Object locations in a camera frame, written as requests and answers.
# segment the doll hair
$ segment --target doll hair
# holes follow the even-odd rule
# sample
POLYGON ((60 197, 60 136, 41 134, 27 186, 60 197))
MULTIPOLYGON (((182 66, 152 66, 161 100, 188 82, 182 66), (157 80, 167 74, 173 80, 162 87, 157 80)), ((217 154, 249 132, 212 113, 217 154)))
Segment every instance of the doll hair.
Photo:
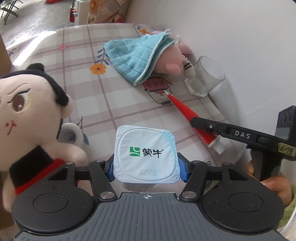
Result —
POLYGON ((55 80, 52 77, 50 77, 48 74, 44 72, 43 64, 41 63, 30 64, 27 67, 27 69, 9 73, 7 75, 4 75, 2 78, 4 79, 11 76, 19 75, 19 74, 34 74, 34 75, 38 75, 45 78, 55 93, 56 103, 62 107, 65 107, 68 105, 68 102, 69 102, 68 96, 66 95, 64 90, 57 84, 57 82, 55 82, 55 80))

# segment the yogurt cup lid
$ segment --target yogurt cup lid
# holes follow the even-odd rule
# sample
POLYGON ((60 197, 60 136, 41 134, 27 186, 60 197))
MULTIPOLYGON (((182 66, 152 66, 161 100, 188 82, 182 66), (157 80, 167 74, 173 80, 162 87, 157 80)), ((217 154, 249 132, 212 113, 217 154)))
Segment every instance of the yogurt cup lid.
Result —
POLYGON ((175 183, 180 179, 175 138, 167 130, 120 126, 113 164, 115 178, 124 183, 175 183))

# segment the handwritten label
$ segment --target handwritten label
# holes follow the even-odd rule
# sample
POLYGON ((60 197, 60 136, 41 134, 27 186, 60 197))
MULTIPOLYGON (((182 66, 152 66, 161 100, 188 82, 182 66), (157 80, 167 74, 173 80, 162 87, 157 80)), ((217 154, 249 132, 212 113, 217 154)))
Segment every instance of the handwritten label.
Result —
POLYGON ((286 154, 288 156, 295 157, 296 147, 287 145, 285 143, 279 143, 278 144, 278 152, 286 154))

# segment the blue gripper pad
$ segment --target blue gripper pad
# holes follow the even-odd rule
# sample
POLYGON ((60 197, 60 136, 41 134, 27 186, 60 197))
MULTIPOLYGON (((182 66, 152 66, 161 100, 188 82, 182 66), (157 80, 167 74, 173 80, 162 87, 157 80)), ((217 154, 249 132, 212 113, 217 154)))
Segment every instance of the blue gripper pad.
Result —
POLYGON ((180 166, 180 178, 183 182, 187 182, 189 180, 189 173, 186 168, 185 162, 178 156, 179 166, 180 166))
POLYGON ((111 166, 110 166, 110 171, 106 174, 109 182, 113 182, 115 180, 115 177, 113 175, 113 162, 111 163, 111 166))

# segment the crosshair marking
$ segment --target crosshair marking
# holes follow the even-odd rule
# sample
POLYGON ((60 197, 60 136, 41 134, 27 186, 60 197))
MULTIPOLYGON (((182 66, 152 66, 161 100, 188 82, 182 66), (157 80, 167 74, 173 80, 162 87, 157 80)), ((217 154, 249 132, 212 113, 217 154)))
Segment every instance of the crosshair marking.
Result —
POLYGON ((148 200, 148 199, 152 198, 152 196, 147 194, 147 195, 143 196, 143 198, 146 198, 148 200))

